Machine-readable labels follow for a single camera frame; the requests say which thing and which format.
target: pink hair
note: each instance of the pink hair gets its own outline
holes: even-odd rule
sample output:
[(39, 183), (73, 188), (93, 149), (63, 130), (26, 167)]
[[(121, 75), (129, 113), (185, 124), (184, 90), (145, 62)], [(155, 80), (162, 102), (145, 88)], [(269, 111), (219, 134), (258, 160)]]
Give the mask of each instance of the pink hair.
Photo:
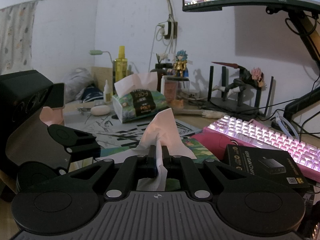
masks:
[(259, 80), (260, 78), (262, 78), (262, 71), (259, 67), (254, 68), (251, 70), (251, 75), (253, 80)]

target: charger image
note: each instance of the charger image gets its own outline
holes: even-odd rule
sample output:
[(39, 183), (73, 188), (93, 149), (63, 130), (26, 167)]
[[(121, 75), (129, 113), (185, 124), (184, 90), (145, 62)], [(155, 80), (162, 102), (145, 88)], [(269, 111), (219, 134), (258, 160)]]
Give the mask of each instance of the charger image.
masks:
[(263, 160), (259, 160), (259, 162), (262, 163), (263, 169), (270, 174), (280, 174), (286, 172), (285, 167), (274, 159), (266, 159), (263, 157)]

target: wall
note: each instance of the wall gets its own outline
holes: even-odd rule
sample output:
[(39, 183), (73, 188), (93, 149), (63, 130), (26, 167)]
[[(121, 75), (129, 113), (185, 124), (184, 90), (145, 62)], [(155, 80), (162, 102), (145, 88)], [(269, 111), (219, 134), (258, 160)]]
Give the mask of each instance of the wall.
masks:
[[(249, 69), (260, 67), (267, 89), (273, 75), (276, 80), (273, 104), (298, 98), (311, 90), (319, 70), (300, 38), (286, 27), (284, 12), (268, 15), (263, 6), (239, 6), (217, 12), (188, 13), (182, 11), (182, 0), (172, 3), (179, 25), (177, 50), (187, 50), (188, 59), (193, 61), (188, 66), (191, 84), (203, 96), (207, 94), (211, 61), (238, 63)], [(95, 48), (109, 50), (117, 57), (118, 46), (125, 45), (132, 70), (146, 72), (155, 26), (167, 18), (165, 0), (98, 0)], [(164, 48), (162, 42), (155, 42), (151, 68), (156, 62), (155, 53), (164, 52)], [(95, 57), (95, 65), (106, 64), (108, 55)], [(229, 70), (229, 82), (236, 73)], [(221, 84), (220, 77), (221, 68), (217, 66), (214, 84)], [(252, 95), (248, 91), (246, 98)], [(263, 92), (261, 106), (265, 106), (267, 96), (268, 91)], [(302, 117), (297, 116), (296, 121), (302, 123), (319, 110), (319, 106), (314, 107)], [(309, 122), (306, 129), (318, 132), (319, 120)]]
[[(0, 8), (29, 0), (0, 0)], [(53, 82), (94, 59), (97, 0), (45, 0), (38, 3), (33, 27), (32, 66)]]

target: patterned curtain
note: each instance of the patterned curtain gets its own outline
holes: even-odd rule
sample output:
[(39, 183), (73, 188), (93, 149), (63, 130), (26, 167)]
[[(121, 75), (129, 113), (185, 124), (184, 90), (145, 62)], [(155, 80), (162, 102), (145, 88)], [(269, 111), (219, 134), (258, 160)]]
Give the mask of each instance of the patterned curtain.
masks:
[(32, 27), (38, 1), (0, 9), (0, 74), (30, 70)]

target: white glue bottle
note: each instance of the white glue bottle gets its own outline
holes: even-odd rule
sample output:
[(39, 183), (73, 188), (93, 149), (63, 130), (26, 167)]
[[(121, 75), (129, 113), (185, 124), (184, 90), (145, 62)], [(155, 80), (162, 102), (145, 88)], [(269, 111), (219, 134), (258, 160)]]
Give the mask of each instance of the white glue bottle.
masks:
[(110, 89), (109, 89), (109, 85), (108, 85), (108, 80), (106, 80), (106, 84), (105, 84), (104, 90), (103, 90), (103, 101), (105, 103), (110, 102)]

